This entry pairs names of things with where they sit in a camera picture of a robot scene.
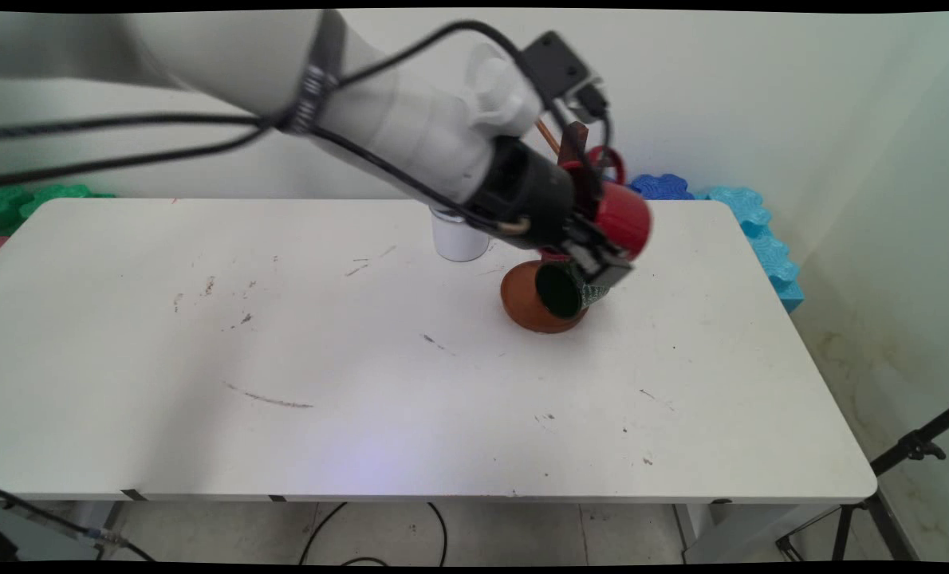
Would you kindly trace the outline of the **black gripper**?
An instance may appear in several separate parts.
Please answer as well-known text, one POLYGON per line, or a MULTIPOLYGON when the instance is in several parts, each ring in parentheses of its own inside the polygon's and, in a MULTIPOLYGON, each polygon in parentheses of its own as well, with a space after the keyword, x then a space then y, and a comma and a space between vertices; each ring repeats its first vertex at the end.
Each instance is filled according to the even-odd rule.
POLYGON ((518 234, 498 227, 490 234, 520 250, 558 250, 579 269, 584 283, 610 289, 630 275, 634 266, 595 222, 604 187, 594 168, 577 161, 558 166, 521 140, 500 136, 486 177, 467 210, 492 222, 521 226, 518 234))

